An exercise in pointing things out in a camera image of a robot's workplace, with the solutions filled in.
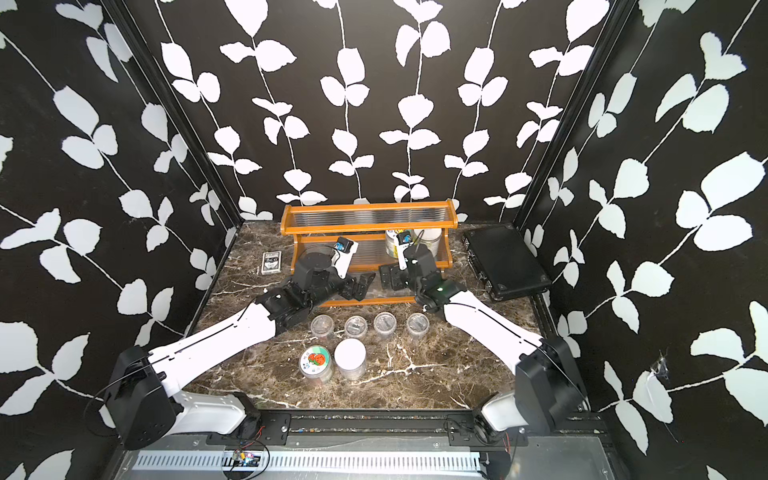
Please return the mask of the white large jar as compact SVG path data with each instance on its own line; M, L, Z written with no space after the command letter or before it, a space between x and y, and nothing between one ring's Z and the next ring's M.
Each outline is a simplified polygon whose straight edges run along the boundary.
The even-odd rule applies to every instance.
M336 346L334 361L338 371L345 379L359 380L366 371L366 347L358 339L345 339Z

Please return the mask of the small seed jar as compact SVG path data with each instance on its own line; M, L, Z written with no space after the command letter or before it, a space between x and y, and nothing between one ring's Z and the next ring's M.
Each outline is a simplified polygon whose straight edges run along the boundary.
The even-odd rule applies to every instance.
M363 341L368 333L368 322L360 315L349 317L344 326L344 334L348 339Z
M429 318L423 313L412 313L406 320L406 329L413 341L421 341L430 329Z
M318 340L326 341L334 337L334 320L329 315L321 314L312 319L310 323L311 333Z
M374 331L382 339L392 337L397 328L397 318L391 312L378 313L373 320Z

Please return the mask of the orange wooden shelf rack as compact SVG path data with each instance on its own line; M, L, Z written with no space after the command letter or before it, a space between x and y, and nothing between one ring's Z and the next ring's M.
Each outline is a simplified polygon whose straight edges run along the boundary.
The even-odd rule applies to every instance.
M444 276L445 270L453 264L448 233L457 225L458 216L449 200L288 206L281 219L282 234L294 239L292 275L288 289L297 300L307 305L349 305L358 301L341 297L344 280L374 272L376 277L367 296L359 303L416 303L413 293L408 289L391 291L382 287L379 267L397 262L397 259L386 253L385 231L412 229L414 242L411 245L424 245L417 235L419 229L442 229L440 252L438 257L433 256ZM359 245L345 279L341 279L332 266L333 245L338 237L349 238Z

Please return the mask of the red label large jar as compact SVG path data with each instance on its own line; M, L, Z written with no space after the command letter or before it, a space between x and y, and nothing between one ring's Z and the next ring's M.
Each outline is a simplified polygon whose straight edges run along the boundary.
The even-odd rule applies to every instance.
M330 351L324 346L310 346L299 359L299 370L312 384L327 383L334 373L334 363Z

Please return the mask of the yellow green label jar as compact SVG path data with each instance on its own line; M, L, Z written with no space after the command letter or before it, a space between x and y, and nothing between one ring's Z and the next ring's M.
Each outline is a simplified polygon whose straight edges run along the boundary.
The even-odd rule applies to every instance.
M398 235L402 233L402 230L386 230L385 231L385 250L386 253L394 258L398 258L397 247L399 246Z

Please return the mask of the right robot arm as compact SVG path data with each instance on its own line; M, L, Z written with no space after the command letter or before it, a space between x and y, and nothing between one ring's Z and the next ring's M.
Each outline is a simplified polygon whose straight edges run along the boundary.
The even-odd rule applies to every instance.
M463 284L445 278L432 252L411 245L398 261L379 267L387 290L410 290L427 313L438 314L496 355L515 376L514 390L490 397L476 410L485 435L520 428L549 433L587 407L584 382L567 343L530 332L483 303Z

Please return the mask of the green label large jar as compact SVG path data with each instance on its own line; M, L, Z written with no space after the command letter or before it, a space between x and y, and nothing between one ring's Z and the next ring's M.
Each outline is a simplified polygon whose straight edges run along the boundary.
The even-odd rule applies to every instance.
M441 241L443 239L443 230L439 228L419 229L417 235L430 252L435 257L438 257Z

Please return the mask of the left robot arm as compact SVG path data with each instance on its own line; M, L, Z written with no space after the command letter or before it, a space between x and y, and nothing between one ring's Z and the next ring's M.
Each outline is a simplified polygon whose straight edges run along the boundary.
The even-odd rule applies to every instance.
M123 447L145 448L183 433L230 435L260 413L243 393L194 394L186 386L211 368L304 322L339 295L361 301L374 277L348 270L358 243L340 237L328 252L302 256L292 276L225 320L150 351L133 346L116 360L104 389L106 409Z

